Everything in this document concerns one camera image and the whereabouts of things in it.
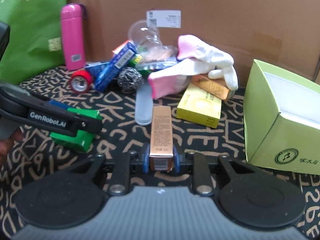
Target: open box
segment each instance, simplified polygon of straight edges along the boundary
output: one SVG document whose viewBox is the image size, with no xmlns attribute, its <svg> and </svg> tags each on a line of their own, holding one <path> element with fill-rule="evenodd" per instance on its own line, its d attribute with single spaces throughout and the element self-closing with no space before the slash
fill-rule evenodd
<svg viewBox="0 0 320 240">
<path fill-rule="evenodd" d="M 320 175 L 320 86 L 254 60 L 244 96 L 247 162 Z"/>
</svg>

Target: red tape roll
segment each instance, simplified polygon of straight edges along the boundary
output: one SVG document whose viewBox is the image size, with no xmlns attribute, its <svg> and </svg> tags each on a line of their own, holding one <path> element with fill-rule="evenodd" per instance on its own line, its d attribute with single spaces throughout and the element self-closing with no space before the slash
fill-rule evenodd
<svg viewBox="0 0 320 240">
<path fill-rule="evenodd" d="M 69 84 L 73 92 L 83 94 L 90 90 L 92 81 L 92 76 L 87 71 L 78 70 L 72 74 Z"/>
</svg>

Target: product box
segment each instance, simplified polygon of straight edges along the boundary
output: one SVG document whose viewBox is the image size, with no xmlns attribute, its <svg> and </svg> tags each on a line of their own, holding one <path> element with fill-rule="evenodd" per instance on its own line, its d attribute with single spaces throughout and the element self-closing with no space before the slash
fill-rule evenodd
<svg viewBox="0 0 320 240">
<path fill-rule="evenodd" d="M 120 46 L 118 46 L 112 51 L 113 56 L 118 54 L 121 51 L 121 49 L 123 49 L 123 47 L 129 42 L 134 45 L 133 41 L 126 40 L 124 43 L 122 43 Z M 140 54 L 136 54 L 132 59 L 129 60 L 128 65 L 130 67 L 135 67 L 141 60 L 142 60 L 142 56 Z"/>
<path fill-rule="evenodd" d="M 102 117 L 97 110 L 68 108 L 68 111 L 102 120 Z M 90 148 L 90 144 L 95 137 L 95 134 L 78 130 L 76 137 L 71 137 L 55 132 L 50 133 L 50 137 L 57 144 L 74 149 L 76 151 L 87 152 Z"/>
<path fill-rule="evenodd" d="M 177 107 L 177 118 L 217 128 L 221 115 L 221 99 L 190 84 Z"/>
<path fill-rule="evenodd" d="M 86 64 L 84 69 L 92 76 L 92 78 L 96 79 L 97 76 L 104 70 L 109 67 L 109 62 L 95 62 Z"/>
<path fill-rule="evenodd" d="M 151 170 L 172 170 L 173 138 L 170 106 L 153 107 L 149 157 Z"/>
<path fill-rule="evenodd" d="M 191 82 L 222 100 L 226 100 L 234 94 L 228 89 L 223 78 L 210 79 L 208 74 L 200 74 L 192 76 Z"/>
<path fill-rule="evenodd" d="M 247 162 L 320 175 L 320 86 L 254 60 L 244 96 Z"/>
<path fill-rule="evenodd" d="M 131 42 L 127 42 L 118 54 L 109 62 L 109 67 L 105 68 L 97 76 L 94 87 L 97 91 L 103 92 L 110 84 L 111 80 L 115 78 L 121 69 L 128 64 L 128 62 L 136 55 L 136 48 Z"/>
</svg>

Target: human hand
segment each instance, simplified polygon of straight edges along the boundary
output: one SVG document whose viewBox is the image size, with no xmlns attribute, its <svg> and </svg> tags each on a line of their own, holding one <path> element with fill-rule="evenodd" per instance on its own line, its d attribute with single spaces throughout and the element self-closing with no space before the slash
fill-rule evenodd
<svg viewBox="0 0 320 240">
<path fill-rule="evenodd" d="M 0 168 L 7 160 L 7 155 L 11 148 L 14 146 L 14 141 L 22 141 L 23 134 L 20 128 L 18 128 L 10 138 L 0 141 Z"/>
</svg>

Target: yellow box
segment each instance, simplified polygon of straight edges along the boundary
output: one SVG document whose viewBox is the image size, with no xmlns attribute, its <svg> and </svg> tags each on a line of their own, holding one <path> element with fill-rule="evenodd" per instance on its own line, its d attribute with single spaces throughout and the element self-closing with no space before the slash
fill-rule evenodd
<svg viewBox="0 0 320 240">
<path fill-rule="evenodd" d="M 221 99 L 190 84 L 177 107 L 177 118 L 217 128 L 221 115 Z"/>
</svg>

